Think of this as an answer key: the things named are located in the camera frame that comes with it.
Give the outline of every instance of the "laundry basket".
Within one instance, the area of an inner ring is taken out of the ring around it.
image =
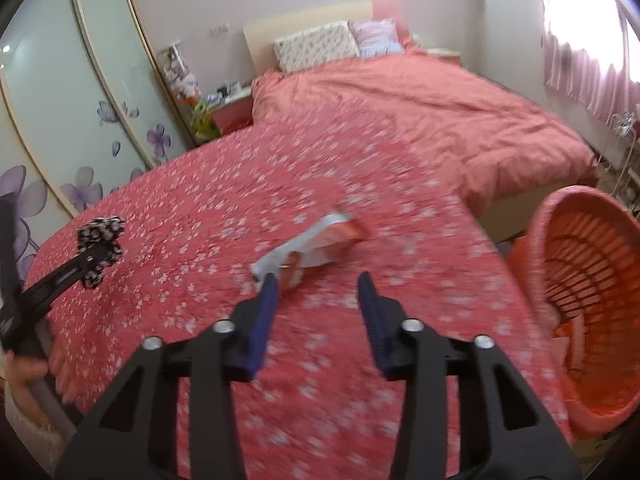
[[[509,264],[542,329],[567,338],[572,430],[612,431],[640,403],[640,225],[606,194],[567,187],[542,203]]]

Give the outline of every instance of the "power outlet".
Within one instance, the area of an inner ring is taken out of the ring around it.
[[[210,28],[209,32],[212,36],[218,36],[219,34],[227,34],[231,29],[229,22],[222,23],[222,25],[218,25],[217,27]]]

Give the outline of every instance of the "pink comforter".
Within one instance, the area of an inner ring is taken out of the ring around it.
[[[404,55],[266,73],[254,82],[254,121],[354,97],[387,115],[476,216],[495,200],[593,174],[593,153],[560,119],[412,44]]]
[[[234,385],[248,479],[388,478],[403,385],[374,367],[356,300],[364,270],[381,294],[441,334],[493,335],[568,433],[547,342],[517,284],[460,199],[392,131],[361,105],[292,114],[163,164],[49,238],[28,284],[76,253],[78,226],[97,216],[127,220],[122,261],[98,289],[73,286],[49,316],[66,343],[80,409],[94,405],[145,336],[172,342],[228,316],[254,294],[251,264],[339,203],[370,238],[282,298],[263,370]],[[449,474],[460,450],[454,392]],[[184,476],[186,401],[183,391]]]

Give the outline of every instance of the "sleeve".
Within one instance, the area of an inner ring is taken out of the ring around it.
[[[4,410],[6,419],[31,456],[50,476],[56,470],[66,443],[57,433],[43,430],[33,424],[15,405],[9,384],[5,387]]]

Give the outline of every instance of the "floral pillow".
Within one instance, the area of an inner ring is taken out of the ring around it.
[[[286,74],[360,54],[348,22],[327,23],[278,38],[273,51]]]
[[[404,54],[404,48],[398,38],[396,20],[351,22],[350,25],[360,49],[360,57]]]

